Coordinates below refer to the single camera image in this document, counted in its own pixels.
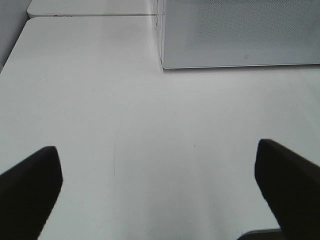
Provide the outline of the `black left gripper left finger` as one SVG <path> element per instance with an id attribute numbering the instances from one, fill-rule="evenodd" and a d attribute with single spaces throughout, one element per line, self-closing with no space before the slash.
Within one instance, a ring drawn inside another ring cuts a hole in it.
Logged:
<path id="1" fill-rule="evenodd" d="M 0 175 L 0 238 L 36 240 L 63 185 L 57 148 L 45 146 Z"/>

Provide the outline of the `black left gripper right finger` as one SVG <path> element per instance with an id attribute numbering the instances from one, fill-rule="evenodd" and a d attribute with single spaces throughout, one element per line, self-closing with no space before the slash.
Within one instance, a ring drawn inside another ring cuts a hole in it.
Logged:
<path id="1" fill-rule="evenodd" d="M 320 238 L 320 167 L 271 139 L 258 142 L 254 177 L 287 240 Z"/>

